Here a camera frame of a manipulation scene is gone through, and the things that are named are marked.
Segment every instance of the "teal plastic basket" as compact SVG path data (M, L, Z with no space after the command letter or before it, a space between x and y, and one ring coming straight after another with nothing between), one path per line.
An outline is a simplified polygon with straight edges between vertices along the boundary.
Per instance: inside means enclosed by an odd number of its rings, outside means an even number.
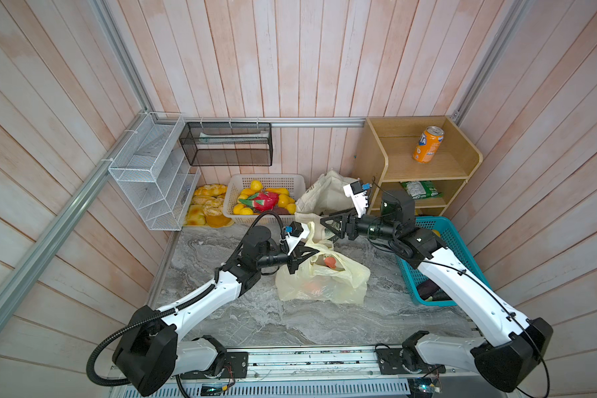
M485 275L482 274L482 271L480 270L480 267L478 267L476 260L471 255L469 249L467 249L467 245L464 244L462 238L456 230L456 227L453 226L449 219L446 217L431 216L416 217L416 225L421 228L435 229L438 231L442 240L444 240L447 243L447 246L453 250L456 257L462 262L462 264L466 265L467 268L469 268L469 270L480 279L480 281L486 284L486 286L489 286ZM402 272L402 277L405 279L407 291L414 301L417 301L425 306L449 307L456 305L456 302L453 300L424 301L421 299L416 287L429 278L422 275L417 269L413 269L405 260L399 257L397 259L400 272Z

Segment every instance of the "white plastic basket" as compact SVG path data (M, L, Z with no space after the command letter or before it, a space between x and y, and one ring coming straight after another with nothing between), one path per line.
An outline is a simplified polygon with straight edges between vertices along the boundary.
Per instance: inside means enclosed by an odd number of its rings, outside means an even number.
M257 179L263 184L263 188L287 188L290 197L298 200L305 193L305 179L299 174L235 174L230 179L228 190L223 201L223 215L230 217L237 224L250 225L257 215L240 216L232 214L232 209L237 205L237 198L242 190L250 187L250 183ZM281 215L283 223L288 226L294 221L293 215ZM259 224L270 224L276 222L274 216L264 216Z

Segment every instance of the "wooden cabinet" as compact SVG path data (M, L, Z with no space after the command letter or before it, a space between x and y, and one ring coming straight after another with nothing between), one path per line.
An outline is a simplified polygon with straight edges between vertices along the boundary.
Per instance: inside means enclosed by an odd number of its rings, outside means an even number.
M444 130L444 139L430 163L412 157L420 135L430 125ZM419 215L442 215L482 163L482 154L446 116L370 117L358 143L353 176L373 178L383 189L402 189L400 182L432 180L441 196L416 201ZM379 211L382 192L375 189L370 211Z

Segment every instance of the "orange fanta can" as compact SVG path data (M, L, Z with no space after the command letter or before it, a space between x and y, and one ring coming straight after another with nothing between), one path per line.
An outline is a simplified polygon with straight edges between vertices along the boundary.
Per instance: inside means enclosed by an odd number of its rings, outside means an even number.
M431 125L422 132L418 146L414 150L414 160L429 163L444 138L444 131L440 127Z

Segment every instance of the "gray marble surface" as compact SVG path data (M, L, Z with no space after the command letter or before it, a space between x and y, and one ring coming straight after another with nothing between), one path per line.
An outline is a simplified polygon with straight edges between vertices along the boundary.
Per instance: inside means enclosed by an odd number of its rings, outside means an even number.
M278 226L270 226L278 238ZM213 277L246 226L183 228L156 305L175 301ZM468 337L461 309L414 304L393 255L368 241L339 241L335 249L371 270L364 305L280 301L274 276L262 276L246 294L219 308L186 337L211 334L227 347L399 344L417 330Z

